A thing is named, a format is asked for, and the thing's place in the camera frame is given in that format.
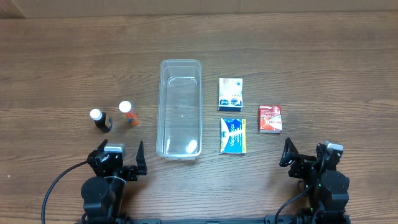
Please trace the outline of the dark bottle white cap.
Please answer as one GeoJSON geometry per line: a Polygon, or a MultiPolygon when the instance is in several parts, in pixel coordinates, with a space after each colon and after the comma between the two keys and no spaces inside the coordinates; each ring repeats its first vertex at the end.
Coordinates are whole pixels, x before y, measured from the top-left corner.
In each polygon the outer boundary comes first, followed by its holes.
{"type": "Polygon", "coordinates": [[[95,108],[90,111],[90,117],[94,120],[95,125],[103,133],[108,133],[112,129],[112,119],[101,110],[95,108]]]}

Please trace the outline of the red medicine box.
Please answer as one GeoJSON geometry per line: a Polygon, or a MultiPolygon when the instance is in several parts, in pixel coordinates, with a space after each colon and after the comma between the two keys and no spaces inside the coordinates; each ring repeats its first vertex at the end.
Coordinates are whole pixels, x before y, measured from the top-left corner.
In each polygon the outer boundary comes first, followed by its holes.
{"type": "Polygon", "coordinates": [[[283,130],[281,106],[260,105],[258,127],[260,133],[280,134],[283,130]]]}

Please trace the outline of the orange bottle white cap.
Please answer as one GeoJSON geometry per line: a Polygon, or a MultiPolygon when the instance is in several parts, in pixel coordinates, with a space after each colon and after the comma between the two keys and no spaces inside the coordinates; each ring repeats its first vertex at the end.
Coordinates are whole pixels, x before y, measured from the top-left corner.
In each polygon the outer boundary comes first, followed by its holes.
{"type": "Polygon", "coordinates": [[[132,125],[139,125],[139,118],[133,108],[133,104],[129,101],[122,101],[118,106],[120,112],[124,113],[132,125]]]}

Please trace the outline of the blue VapoDrops box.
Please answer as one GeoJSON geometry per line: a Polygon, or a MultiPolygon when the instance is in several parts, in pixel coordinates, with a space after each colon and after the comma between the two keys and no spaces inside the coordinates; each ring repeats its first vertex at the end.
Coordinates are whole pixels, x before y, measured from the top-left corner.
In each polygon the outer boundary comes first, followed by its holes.
{"type": "Polygon", "coordinates": [[[221,118],[221,154],[245,154],[246,119],[221,118]]]}

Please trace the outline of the white and blue medicine box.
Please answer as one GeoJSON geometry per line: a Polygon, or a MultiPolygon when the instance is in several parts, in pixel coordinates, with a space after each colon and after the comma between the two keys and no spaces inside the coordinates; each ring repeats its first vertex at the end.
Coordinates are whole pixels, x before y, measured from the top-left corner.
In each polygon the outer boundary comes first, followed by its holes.
{"type": "Polygon", "coordinates": [[[219,78],[219,111],[241,111],[243,108],[243,79],[219,78]]]}

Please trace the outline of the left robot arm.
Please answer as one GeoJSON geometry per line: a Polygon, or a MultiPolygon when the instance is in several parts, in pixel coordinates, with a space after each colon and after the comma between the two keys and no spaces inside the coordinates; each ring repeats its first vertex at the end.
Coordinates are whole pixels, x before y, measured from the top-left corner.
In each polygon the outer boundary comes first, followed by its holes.
{"type": "Polygon", "coordinates": [[[104,140],[87,158],[96,174],[81,188],[84,200],[83,223],[131,223],[127,213],[121,213],[124,189],[129,181],[147,174],[144,144],[140,142],[136,164],[125,166],[125,145],[104,140]]]}

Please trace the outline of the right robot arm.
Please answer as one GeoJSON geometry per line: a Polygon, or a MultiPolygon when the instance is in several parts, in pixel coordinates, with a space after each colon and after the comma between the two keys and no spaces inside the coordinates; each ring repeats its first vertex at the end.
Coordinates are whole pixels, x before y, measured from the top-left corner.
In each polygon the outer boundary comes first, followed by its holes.
{"type": "Polygon", "coordinates": [[[288,174],[297,178],[303,190],[285,202],[274,217],[275,223],[350,223],[345,214],[349,201],[349,178],[337,171],[343,155],[343,146],[333,141],[319,143],[316,156],[300,154],[290,138],[284,143],[280,159],[281,167],[290,167],[288,174]],[[308,198],[310,206],[301,209],[292,218],[280,218],[281,211],[301,197],[308,198]]]}

